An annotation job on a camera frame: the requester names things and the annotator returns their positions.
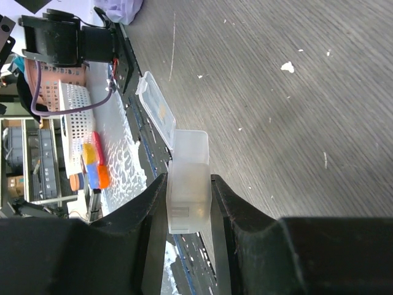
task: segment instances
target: white paint speck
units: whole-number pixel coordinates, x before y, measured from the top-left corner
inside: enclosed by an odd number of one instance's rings
[[[327,154],[324,152],[325,169],[327,169]]]
[[[171,268],[171,264],[174,263],[176,261],[176,247],[172,244],[170,244],[170,242],[166,242],[165,245],[165,260],[164,260],[164,269],[166,270],[166,273],[168,274],[168,281],[172,287],[172,294],[173,295],[179,295],[179,291],[177,290],[177,285],[176,285],[176,281],[173,277],[173,273],[172,273],[172,268]]]
[[[176,246],[173,246],[173,248],[174,248],[174,250],[175,250],[175,252],[176,252],[176,255],[178,255],[179,257],[180,257],[180,253],[179,253],[179,249],[176,247]]]
[[[169,72],[169,81],[171,82],[172,70],[173,70],[173,58],[174,58],[174,40],[176,37],[176,13],[173,12],[173,42],[172,42],[172,58],[171,58],[171,70]]]
[[[291,74],[293,74],[293,73],[295,72],[295,68],[294,68],[294,66],[292,65],[292,63],[291,63],[290,61],[288,61],[287,63],[284,63],[284,64],[281,66],[281,71],[288,71],[288,72],[290,72]]]

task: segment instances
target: translucent plastic box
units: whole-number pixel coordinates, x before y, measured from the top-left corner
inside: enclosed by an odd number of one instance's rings
[[[150,72],[139,81],[136,94],[172,152],[166,188],[169,232],[198,232],[209,220],[212,198],[208,134],[176,129],[176,120]]]

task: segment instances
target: white perforated basket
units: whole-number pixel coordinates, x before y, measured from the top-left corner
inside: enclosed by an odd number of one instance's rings
[[[76,109],[91,105],[86,87],[61,83],[60,109]],[[76,112],[61,116],[61,139],[64,149],[64,161],[67,177],[82,172],[80,167],[81,144],[91,142],[91,133],[95,130],[93,111]]]

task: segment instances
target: metal shelf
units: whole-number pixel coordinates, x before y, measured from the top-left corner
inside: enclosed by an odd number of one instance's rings
[[[49,120],[50,124],[50,132],[52,134],[52,149],[54,155],[54,164],[55,164],[55,179],[56,179],[56,187],[57,190],[57,197],[61,198],[61,188],[60,188],[60,175],[59,175],[59,164],[58,164],[58,155],[57,155],[57,144],[56,144],[56,134],[55,134],[55,124],[53,123],[53,119]],[[58,206],[63,206],[63,201],[59,200]]]
[[[77,195],[71,195],[71,193],[68,192],[70,190],[67,190],[67,193],[69,193],[66,197],[62,196],[61,193],[61,187],[62,185],[64,186],[64,181],[66,181],[67,179],[64,179],[61,181],[60,179],[60,175],[62,173],[60,173],[60,167],[59,165],[61,165],[59,163],[59,159],[58,156],[58,148],[57,147],[57,140],[56,140],[56,134],[55,134],[55,124],[54,124],[54,119],[49,119],[50,121],[50,131],[51,131],[51,135],[52,135],[52,149],[53,149],[53,155],[55,158],[55,179],[56,179],[56,185],[58,187],[58,195],[57,198],[54,199],[48,199],[48,200],[38,200],[37,199],[37,192],[39,188],[33,189],[34,186],[34,180],[33,180],[33,174],[32,171],[34,169],[34,164],[32,163],[32,150],[34,149],[32,146],[29,145],[29,138],[34,135],[34,129],[31,129],[29,127],[29,124],[26,122],[29,120],[33,120],[33,118],[31,117],[3,117],[0,118],[0,136],[2,136],[2,131],[3,131],[3,127],[2,127],[2,121],[3,120],[9,120],[9,119],[17,119],[17,120],[21,120],[21,129],[22,129],[22,144],[23,144],[23,180],[24,180],[24,195],[25,195],[25,200],[27,202],[31,202],[31,203],[35,203],[35,204],[40,204],[40,205],[56,205],[56,206],[63,206],[63,202],[67,202],[67,201],[71,201],[71,200],[76,200]],[[3,202],[5,200],[5,195],[7,192],[7,179],[6,179],[6,161],[3,158],[3,154],[2,154],[3,150],[2,150],[2,143],[0,144],[0,184],[1,184],[1,189],[0,189],[0,209],[2,207]]]
[[[27,202],[30,202],[31,154],[29,152],[26,119],[22,120],[22,143],[23,143],[23,182],[25,184],[24,185],[25,200]]]

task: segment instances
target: table surface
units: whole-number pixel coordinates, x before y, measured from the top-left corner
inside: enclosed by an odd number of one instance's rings
[[[107,95],[106,79],[107,64],[90,63],[87,88],[92,103],[100,102]],[[119,93],[93,109],[93,113],[111,176],[111,184],[102,194],[103,213],[107,215],[144,191],[146,176],[138,160],[139,143],[132,137]]]
[[[126,30],[178,128],[209,133],[212,173],[248,202],[275,218],[389,216],[392,12],[387,0],[146,0]]]

